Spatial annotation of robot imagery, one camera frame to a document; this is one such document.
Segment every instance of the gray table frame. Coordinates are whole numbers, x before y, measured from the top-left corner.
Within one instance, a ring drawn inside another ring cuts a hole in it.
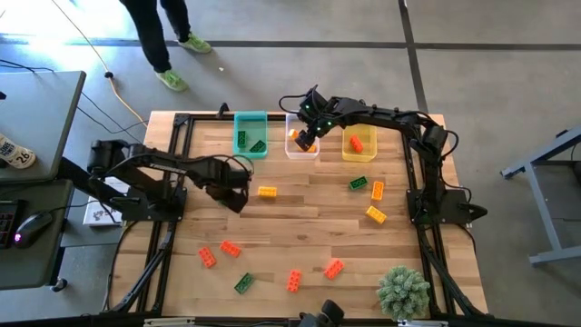
[[[527,174],[538,210],[541,213],[543,224],[547,230],[548,240],[553,250],[530,256],[528,259],[533,266],[541,263],[551,263],[581,257],[581,246],[563,248],[561,245],[547,205],[547,197],[543,195],[536,173],[539,165],[571,165],[572,162],[570,161],[549,161],[549,159],[579,143],[581,143],[581,125],[559,135],[551,144],[500,172],[505,179],[510,179],[517,173]]]

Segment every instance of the gray floor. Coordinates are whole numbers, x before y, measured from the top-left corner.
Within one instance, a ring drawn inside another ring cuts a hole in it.
[[[116,0],[58,3],[91,37],[136,36]],[[211,40],[405,40],[396,0],[187,3],[192,29]],[[18,1],[0,4],[0,13],[3,5],[6,9],[0,33],[40,35],[30,45],[0,45],[0,58],[85,70],[85,93],[121,125],[135,123],[111,93],[90,47],[60,45],[78,34],[50,2],[38,4],[32,11]],[[581,41],[577,32],[581,3],[577,1],[408,0],[408,4],[417,42]],[[103,15],[110,19],[105,22]],[[167,39],[173,39],[163,15],[162,21]],[[97,49],[115,73],[123,97],[144,117],[151,110],[215,110],[222,102],[234,110],[276,110],[279,97],[302,93],[313,84],[319,84],[325,95],[417,109],[404,49],[216,48],[212,54],[196,55],[172,47],[172,64],[190,85],[183,94],[166,90],[155,79],[139,47]],[[580,324],[581,260],[536,269],[528,264],[530,254],[549,249],[548,240],[527,180],[518,177],[508,182],[498,174],[558,132],[581,124],[580,55],[418,51],[429,111],[445,114],[448,127],[461,136],[455,152],[459,178],[472,188],[474,202],[489,209],[487,217],[474,223],[474,234],[488,308],[498,317]],[[80,106],[116,130],[90,103],[82,100]],[[138,126],[132,133],[143,138],[144,130]],[[88,146],[97,138],[111,136],[78,114],[65,154],[83,166]],[[567,243],[579,244],[581,226],[559,227]],[[65,292],[53,294],[45,288],[0,292],[4,303],[0,321],[98,312],[112,250],[111,246],[68,249],[62,275],[71,288]],[[36,313],[22,309],[31,306]]]

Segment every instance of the gray desk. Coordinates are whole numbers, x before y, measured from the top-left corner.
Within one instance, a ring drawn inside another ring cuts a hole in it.
[[[0,169],[0,183],[53,179],[63,156],[84,72],[0,74],[0,133],[36,154],[28,169]]]
[[[8,190],[16,191],[2,195],[3,200],[26,200],[28,204],[23,210],[22,219],[39,211],[48,211],[66,206],[71,199],[73,183],[70,181],[54,181],[39,183],[23,189],[21,184],[14,187],[0,187],[0,194]],[[63,230],[66,210],[53,212],[53,223],[43,232],[38,240],[27,249],[0,250],[0,290],[40,287],[55,279],[60,268],[57,260],[59,243]]]

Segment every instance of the yellow lego brick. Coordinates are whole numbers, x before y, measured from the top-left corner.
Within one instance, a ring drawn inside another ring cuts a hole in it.
[[[309,148],[309,150],[307,150],[307,151],[303,151],[303,152],[307,152],[307,153],[309,153],[309,154],[314,154],[315,152],[317,152],[317,145],[311,145],[311,146],[310,146],[310,148]]]
[[[258,195],[266,197],[276,197],[276,187],[259,186]]]
[[[297,132],[296,130],[289,130],[289,138],[291,140],[294,140],[297,137],[299,137],[299,132]]]
[[[383,198],[383,183],[373,182],[373,191],[371,191],[371,200],[381,200]]]
[[[369,207],[369,209],[367,210],[367,212],[365,214],[369,218],[373,219],[374,221],[376,221],[378,223],[385,222],[385,219],[388,217],[387,215],[385,215],[384,213],[379,211],[378,208],[374,207],[373,205],[371,205]]]

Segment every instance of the lego brick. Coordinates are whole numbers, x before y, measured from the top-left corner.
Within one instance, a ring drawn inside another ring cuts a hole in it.
[[[290,271],[289,280],[287,281],[287,291],[297,292],[299,290],[300,270],[293,269]]]
[[[266,197],[276,197],[276,187],[259,186],[258,195]]]
[[[365,178],[365,176],[356,178],[349,183],[349,187],[351,188],[351,190],[357,190],[365,185],[367,185],[367,178]]]
[[[367,212],[365,213],[369,218],[373,219],[378,223],[385,222],[385,219],[388,217],[386,214],[382,213],[378,208],[371,205]]]
[[[311,145],[310,148],[309,148],[309,150],[307,150],[306,152],[309,153],[309,154],[314,154],[316,151],[317,151],[317,145],[314,144],[314,145]]]
[[[238,256],[240,255],[240,248],[228,241],[222,242],[222,244],[220,245],[220,250],[233,256],[234,258],[238,258]]]
[[[383,183],[373,182],[373,191],[371,191],[371,200],[381,200],[383,198]]]
[[[299,137],[299,132],[297,132],[297,130],[289,130],[288,136],[291,140],[294,140]]]
[[[359,140],[357,135],[352,135],[351,138],[349,139],[349,142],[351,143],[353,151],[355,151],[356,153],[360,154],[363,151],[363,144],[361,144],[361,141]]]
[[[255,145],[252,146],[251,152],[253,152],[253,153],[262,152],[265,149],[266,149],[266,143],[264,143],[263,141],[259,141]]]
[[[234,290],[238,292],[238,294],[244,294],[249,287],[251,287],[252,282],[254,282],[254,277],[251,274],[246,273],[240,281],[234,286]]]
[[[202,247],[198,253],[200,254],[200,259],[202,259],[202,262],[206,268],[211,268],[214,264],[216,264],[216,258],[214,258],[208,247]]]
[[[327,276],[327,278],[332,280],[333,278],[335,278],[335,276],[337,276],[340,273],[344,266],[345,264],[343,264],[341,260],[335,259],[329,264],[327,269],[325,269],[324,274],[325,276]]]
[[[246,132],[244,131],[238,132],[238,147],[246,147]]]

